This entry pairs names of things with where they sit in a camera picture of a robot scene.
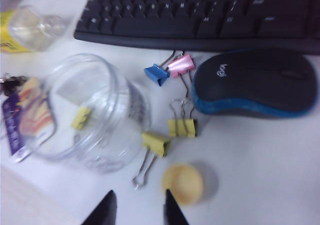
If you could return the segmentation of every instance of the computer mouse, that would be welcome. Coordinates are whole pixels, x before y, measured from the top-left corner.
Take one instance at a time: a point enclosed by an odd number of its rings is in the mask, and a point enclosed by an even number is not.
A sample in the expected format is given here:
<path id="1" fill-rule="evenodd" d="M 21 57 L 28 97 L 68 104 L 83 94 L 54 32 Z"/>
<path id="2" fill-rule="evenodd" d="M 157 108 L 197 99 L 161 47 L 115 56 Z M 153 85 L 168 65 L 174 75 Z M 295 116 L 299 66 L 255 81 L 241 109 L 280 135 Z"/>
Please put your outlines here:
<path id="1" fill-rule="evenodd" d="M 275 117 L 308 112 L 316 74 L 303 55 L 287 49 L 248 49 L 213 56 L 194 75 L 192 101 L 204 114 L 251 111 Z"/>

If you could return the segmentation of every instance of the clear plastic jar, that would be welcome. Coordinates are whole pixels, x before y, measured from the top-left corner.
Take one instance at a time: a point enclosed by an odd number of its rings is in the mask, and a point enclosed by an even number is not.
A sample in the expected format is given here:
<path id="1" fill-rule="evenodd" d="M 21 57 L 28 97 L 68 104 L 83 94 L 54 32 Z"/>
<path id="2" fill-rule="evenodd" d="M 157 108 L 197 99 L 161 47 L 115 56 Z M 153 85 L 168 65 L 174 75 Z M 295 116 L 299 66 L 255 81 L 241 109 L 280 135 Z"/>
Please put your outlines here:
<path id="1" fill-rule="evenodd" d="M 65 30 L 62 19 L 40 15 L 32 6 L 1 13 L 1 50 L 9 53 L 46 50 Z"/>
<path id="2" fill-rule="evenodd" d="M 141 133 L 150 123 L 148 104 L 104 59 L 92 54 L 67 58 L 53 69 L 43 92 L 48 95 L 55 132 L 46 141 L 35 137 L 27 141 L 33 154 L 101 173 L 121 169 L 137 155 Z M 71 124 L 80 107 L 91 113 L 78 130 Z M 35 116 L 35 112 L 29 109 L 24 116 Z"/>

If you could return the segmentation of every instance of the black keyboard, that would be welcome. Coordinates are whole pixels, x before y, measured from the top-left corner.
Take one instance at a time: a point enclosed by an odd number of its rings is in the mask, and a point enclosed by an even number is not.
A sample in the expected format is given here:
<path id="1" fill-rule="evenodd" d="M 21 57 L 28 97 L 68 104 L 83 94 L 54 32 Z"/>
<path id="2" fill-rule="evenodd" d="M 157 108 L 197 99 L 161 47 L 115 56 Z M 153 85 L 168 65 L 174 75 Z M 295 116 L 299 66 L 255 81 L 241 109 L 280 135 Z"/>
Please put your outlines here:
<path id="1" fill-rule="evenodd" d="M 320 0 L 88 0 L 74 37 L 151 49 L 320 55 Z"/>

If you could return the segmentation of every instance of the mouse logo text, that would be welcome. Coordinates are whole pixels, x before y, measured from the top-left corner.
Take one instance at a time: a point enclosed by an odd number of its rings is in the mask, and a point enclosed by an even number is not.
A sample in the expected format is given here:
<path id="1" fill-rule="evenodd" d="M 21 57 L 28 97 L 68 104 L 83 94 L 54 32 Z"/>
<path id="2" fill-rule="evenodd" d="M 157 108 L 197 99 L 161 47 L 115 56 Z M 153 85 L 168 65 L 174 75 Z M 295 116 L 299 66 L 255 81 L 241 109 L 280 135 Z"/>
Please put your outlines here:
<path id="1" fill-rule="evenodd" d="M 227 74 L 226 74 L 226 66 L 228 64 L 221 64 L 220 67 L 219 67 L 219 70 L 216 72 L 216 74 L 219 76 L 219 77 L 226 77 Z"/>

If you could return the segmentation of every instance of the binder clip metal handle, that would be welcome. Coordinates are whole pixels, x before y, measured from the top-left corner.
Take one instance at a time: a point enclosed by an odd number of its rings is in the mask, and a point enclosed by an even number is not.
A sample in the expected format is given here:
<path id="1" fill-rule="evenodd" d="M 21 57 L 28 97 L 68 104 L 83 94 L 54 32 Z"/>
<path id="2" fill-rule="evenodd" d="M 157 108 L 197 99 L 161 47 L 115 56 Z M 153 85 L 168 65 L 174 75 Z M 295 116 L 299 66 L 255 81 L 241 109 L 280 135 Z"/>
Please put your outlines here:
<path id="1" fill-rule="evenodd" d="M 156 159 L 157 159 L 157 157 L 158 157 L 156 154 L 153 156 L 153 159 L 152 159 L 150 165 L 148 166 L 148 168 L 145 170 L 145 173 L 143 174 L 143 180 L 142 180 L 142 182 L 138 182 L 138 181 L 137 181 L 138 176 L 140 175 L 140 173 L 143 171 L 143 169 L 144 169 L 144 167 L 145 167 L 145 164 L 146 164 L 147 158 L 148 158 L 148 156 L 149 156 L 149 153 L 150 153 L 150 148 L 148 148 L 148 149 L 146 150 L 146 153 L 145 153 L 143 162 L 142 162 L 142 164 L 141 164 L 141 167 L 140 167 L 138 173 L 132 178 L 132 182 L 133 182 L 133 185 L 134 185 L 135 189 L 138 189 L 138 188 L 143 187 L 144 185 L 146 185 L 148 172 L 150 171 L 152 165 L 155 163 L 155 161 L 156 161 Z"/>
<path id="2" fill-rule="evenodd" d="M 170 59 L 172 59 L 175 54 L 176 54 L 176 50 L 173 50 L 172 54 L 171 54 L 166 60 L 164 60 L 164 61 L 159 65 L 159 68 L 161 68 L 161 67 L 163 67 L 165 64 L 167 64 L 167 62 L 169 62 Z"/>
<path id="3" fill-rule="evenodd" d="M 155 163 L 155 161 L 158 157 L 163 158 L 167 155 L 167 151 L 168 151 L 168 148 L 170 145 L 170 138 L 168 138 L 166 136 L 162 136 L 162 135 L 157 134 L 152 131 L 145 131 L 142 134 L 142 138 L 143 138 L 143 146 L 146 147 L 146 153 L 145 153 L 143 162 L 141 164 L 141 167 L 140 167 L 138 173 L 132 178 L 132 183 L 135 186 L 135 189 L 141 188 L 144 185 L 146 185 L 147 176 L 148 176 L 148 173 L 149 173 L 151 167 L 153 166 L 153 164 Z M 154 156 L 153 156 L 152 161 L 150 162 L 149 166 L 147 167 L 147 169 L 145 170 L 145 172 L 143 174 L 142 182 L 138 182 L 138 177 L 146 165 L 146 161 L 147 161 L 147 158 L 149 156 L 150 151 L 152 151 L 154 153 Z"/>
<path id="4" fill-rule="evenodd" d="M 192 79 L 191 79 L 191 74 L 190 74 L 190 70 L 189 69 L 187 70 L 187 73 L 189 74 L 190 84 L 192 84 Z M 180 74 L 178 76 L 180 77 L 180 79 L 181 79 L 181 81 L 182 81 L 182 83 L 183 83 L 183 85 L 185 87 L 185 98 L 187 100 L 190 100 L 191 98 L 189 97 L 189 88 L 188 88 L 184 78 Z"/>
<path id="5" fill-rule="evenodd" d="M 177 113 L 173 107 L 174 102 L 180 102 L 181 103 L 181 119 L 178 119 Z M 171 103 L 169 104 L 171 110 L 174 114 L 174 119 L 168 120 L 168 126 L 169 126 L 169 137 L 190 137 L 194 138 L 196 137 L 196 125 L 195 121 L 191 119 L 191 114 L 194 110 L 194 106 L 192 105 L 188 118 L 185 118 L 185 105 L 186 104 L 192 104 L 191 101 L 183 101 L 179 99 L 173 99 Z"/>

